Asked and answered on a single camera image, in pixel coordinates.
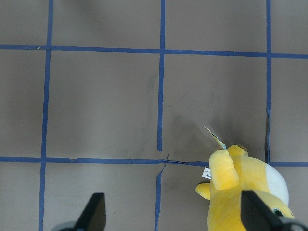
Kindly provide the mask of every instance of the white label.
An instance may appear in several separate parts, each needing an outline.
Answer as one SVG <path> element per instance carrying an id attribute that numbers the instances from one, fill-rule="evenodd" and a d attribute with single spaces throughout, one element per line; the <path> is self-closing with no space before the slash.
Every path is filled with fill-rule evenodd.
<path id="1" fill-rule="evenodd" d="M 204 169 L 203 174 L 202 174 L 202 177 L 209 178 L 209 179 L 212 178 L 211 172 L 210 172 L 210 169 L 209 169 L 209 168 L 205 168 L 205 169 Z"/>

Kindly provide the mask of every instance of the floor tile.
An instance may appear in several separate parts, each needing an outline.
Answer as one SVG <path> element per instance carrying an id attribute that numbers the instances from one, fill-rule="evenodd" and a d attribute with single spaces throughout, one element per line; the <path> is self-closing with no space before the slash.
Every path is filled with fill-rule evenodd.
<path id="1" fill-rule="evenodd" d="M 272 52 L 308 54 L 308 2 L 272 0 Z"/>
<path id="2" fill-rule="evenodd" d="M 204 167 L 167 164 L 162 173 L 159 230 L 207 230 L 209 201 L 195 192 Z"/>
<path id="3" fill-rule="evenodd" d="M 308 161 L 307 72 L 307 60 L 272 60 L 271 161 Z"/>
<path id="4" fill-rule="evenodd" d="M 0 162 L 0 230 L 38 230 L 38 163 Z"/>
<path id="5" fill-rule="evenodd" d="M 44 230 L 76 221 L 93 193 L 105 193 L 105 231 L 152 231 L 156 176 L 162 165 L 46 166 Z"/>
<path id="6" fill-rule="evenodd" d="M 166 0 L 166 48 L 265 52 L 265 1 Z"/>
<path id="7" fill-rule="evenodd" d="M 2 0 L 0 4 L 0 44 L 46 44 L 47 0 Z"/>
<path id="8" fill-rule="evenodd" d="M 48 157 L 158 159 L 158 60 L 53 52 Z"/>
<path id="9" fill-rule="evenodd" d="M 54 1 L 53 44 L 159 48 L 160 1 Z"/>
<path id="10" fill-rule="evenodd" d="M 40 157 L 44 51 L 0 51 L 1 156 Z"/>
<path id="11" fill-rule="evenodd" d="M 307 167 L 275 167 L 284 177 L 289 190 L 289 208 L 295 218 L 308 226 Z"/>
<path id="12" fill-rule="evenodd" d="M 263 58 L 166 55 L 163 152 L 208 161 L 217 144 L 241 144 L 264 160 L 266 64 Z"/>

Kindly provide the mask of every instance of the blue tape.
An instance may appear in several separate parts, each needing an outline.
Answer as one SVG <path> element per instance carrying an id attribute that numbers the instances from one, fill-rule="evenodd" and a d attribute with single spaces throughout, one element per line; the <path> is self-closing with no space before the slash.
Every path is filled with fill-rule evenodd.
<path id="1" fill-rule="evenodd" d="M 81 163 L 81 164 L 134 164 L 134 165 L 157 165 L 168 163 L 174 165 L 190 165 L 199 167 L 208 167 L 208 162 L 190 161 L 181 162 L 176 160 L 165 159 L 97 159 L 97 158 L 30 158 L 30 157 L 4 157 L 0 156 L 0 162 L 23 162 L 23 163 Z"/>
<path id="2" fill-rule="evenodd" d="M 45 200 L 45 172 L 46 172 L 46 163 L 42 162 L 40 164 L 40 180 L 39 180 L 38 231 L 43 231 L 44 200 Z"/>
<path id="3" fill-rule="evenodd" d="M 95 158 L 46 158 L 48 163 L 82 163 L 82 164 L 136 164 L 136 165 L 156 165 L 164 163 L 165 160 L 149 159 L 95 159 Z"/>
<path id="4" fill-rule="evenodd" d="M 0 162 L 40 163 L 40 161 L 41 158 L 0 156 Z"/>
<path id="5" fill-rule="evenodd" d="M 160 1 L 160 49 L 165 49 L 166 1 Z"/>
<path id="6" fill-rule="evenodd" d="M 116 47 L 76 47 L 76 46 L 52 46 L 53 51 L 92 51 L 92 52 L 112 52 L 112 53 L 139 53 L 139 54 L 159 54 L 160 49 L 141 48 L 116 48 Z"/>
<path id="7" fill-rule="evenodd" d="M 0 44 L 0 49 L 6 49 L 6 50 L 48 50 L 48 46 L 33 46 L 33 45 L 5 45 Z"/>
<path id="8" fill-rule="evenodd" d="M 49 0 L 48 5 L 48 27 L 47 27 L 47 46 L 51 45 L 53 23 L 53 0 Z"/>
<path id="9" fill-rule="evenodd" d="M 158 115 L 157 115 L 157 149 L 162 151 L 163 133 L 163 97 L 164 97 L 164 63 L 165 56 L 159 57 L 159 79 L 158 79 Z"/>
<path id="10" fill-rule="evenodd" d="M 261 52 L 237 52 L 237 51 L 195 51 L 195 50 L 169 50 L 164 54 L 196 54 L 196 55 L 215 55 L 215 56 L 244 56 L 244 57 L 266 57 L 266 53 Z"/>
<path id="11" fill-rule="evenodd" d="M 138 53 L 138 54 L 186 54 L 205 56 L 243 56 L 243 57 L 267 57 L 262 52 L 236 52 L 236 51 L 196 51 L 173 49 L 140 49 L 140 48 L 115 48 L 115 47 L 77 47 L 77 46 L 39 46 L 39 45 L 6 45 L 0 44 L 0 49 L 5 50 L 48 50 L 48 51 L 89 51 L 111 53 Z M 308 54 L 272 53 L 272 58 L 308 59 Z"/>
<path id="12" fill-rule="evenodd" d="M 284 59 L 308 59 L 308 54 L 283 54 L 272 53 L 272 58 L 284 58 Z"/>
<path id="13" fill-rule="evenodd" d="M 169 155 L 165 160 L 163 169 L 158 173 L 156 177 L 156 202 L 155 202 L 155 231 L 158 231 L 158 220 L 160 214 L 160 199 L 161 199 L 161 186 L 162 186 L 162 173 L 168 162 Z"/>
<path id="14" fill-rule="evenodd" d="M 47 41 L 46 41 L 47 48 L 51 48 L 52 23 L 53 23 L 53 0 L 49 0 L 48 28 L 47 28 Z M 51 65 L 51 50 L 46 50 L 43 122 L 42 122 L 41 169 L 40 169 L 40 181 L 39 181 L 38 231 L 44 230 L 43 219 L 44 219 L 44 200 L 45 200 L 46 144 L 47 144 L 50 65 Z"/>
<path id="15" fill-rule="evenodd" d="M 308 162 L 268 162 L 273 167 L 308 167 Z"/>
<path id="16" fill-rule="evenodd" d="M 270 119 L 271 119 L 271 15 L 270 0 L 266 0 L 266 140 L 265 161 L 270 162 Z"/>

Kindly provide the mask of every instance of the yellow plush toy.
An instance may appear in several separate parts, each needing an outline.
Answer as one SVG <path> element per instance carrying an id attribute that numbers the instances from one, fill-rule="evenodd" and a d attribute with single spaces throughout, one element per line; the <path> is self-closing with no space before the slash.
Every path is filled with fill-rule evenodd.
<path id="1" fill-rule="evenodd" d="M 294 217 L 288 208 L 289 194 L 283 176 L 263 161 L 248 157 L 242 146 L 216 150 L 209 166 L 210 183 L 196 187 L 198 194 L 210 200 L 209 231 L 246 230 L 241 222 L 242 190 L 253 190 L 277 216 Z"/>

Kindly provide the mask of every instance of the plush toy eye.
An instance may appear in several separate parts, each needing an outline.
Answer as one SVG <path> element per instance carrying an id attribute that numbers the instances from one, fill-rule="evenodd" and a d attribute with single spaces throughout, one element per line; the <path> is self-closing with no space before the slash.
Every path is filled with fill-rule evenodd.
<path id="1" fill-rule="evenodd" d="M 278 217 L 284 217 L 284 214 L 279 209 L 274 209 L 274 214 Z"/>

